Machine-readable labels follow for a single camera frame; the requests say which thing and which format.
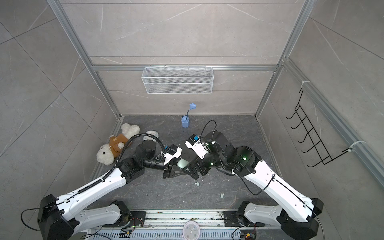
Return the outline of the green earbud charging case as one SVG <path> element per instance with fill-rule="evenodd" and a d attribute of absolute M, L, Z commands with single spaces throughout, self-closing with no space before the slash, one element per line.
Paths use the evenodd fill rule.
<path fill-rule="evenodd" d="M 184 159 L 180 159 L 177 163 L 177 166 L 181 169 L 184 169 L 190 162 Z"/>

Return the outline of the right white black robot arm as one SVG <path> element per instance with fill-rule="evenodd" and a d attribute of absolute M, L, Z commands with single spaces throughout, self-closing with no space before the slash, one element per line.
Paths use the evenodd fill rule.
<path fill-rule="evenodd" d="M 185 145 L 197 155 L 184 168 L 193 177 L 204 176 L 215 168 L 239 177 L 246 187 L 254 184 L 260 188 L 254 196 L 265 193 L 277 203 L 276 206 L 262 206 L 244 201 L 236 213 L 240 225 L 280 227 L 294 240 L 310 240 L 323 228 L 316 219 L 323 211 L 323 202 L 295 190 L 250 147 L 234 147 L 218 131 L 205 137 L 191 135 Z"/>

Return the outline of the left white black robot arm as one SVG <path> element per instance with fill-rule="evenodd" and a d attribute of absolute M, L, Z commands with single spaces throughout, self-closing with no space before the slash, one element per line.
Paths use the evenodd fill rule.
<path fill-rule="evenodd" d="M 59 197 L 44 197 L 37 219 L 43 239 L 67 240 L 74 234 L 98 226 L 123 227 L 130 224 L 131 212 L 122 201 L 114 201 L 98 209 L 86 208 L 104 195 L 142 176 L 145 168 L 163 170 L 164 176 L 170 177 L 172 167 L 180 170 L 189 164 L 189 161 L 181 158 L 181 153 L 181 148 L 170 145 L 164 154 L 157 154 L 156 143 L 145 140 L 137 146 L 131 157 L 119 161 L 115 169 L 91 183 Z"/>

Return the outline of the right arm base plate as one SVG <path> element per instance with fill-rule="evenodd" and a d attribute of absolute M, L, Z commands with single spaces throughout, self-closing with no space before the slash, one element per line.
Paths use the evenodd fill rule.
<path fill-rule="evenodd" d="M 237 211 L 224 211 L 222 214 L 226 227 L 264 227 L 264 223 L 252 223 L 247 220 L 243 215 L 237 214 Z"/>

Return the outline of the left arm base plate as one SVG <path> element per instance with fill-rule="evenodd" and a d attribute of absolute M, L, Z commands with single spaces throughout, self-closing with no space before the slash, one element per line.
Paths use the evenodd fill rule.
<path fill-rule="evenodd" d="M 115 224 L 103 225 L 104 228 L 143 227 L 146 221 L 146 211 L 133 211 L 121 216 Z"/>

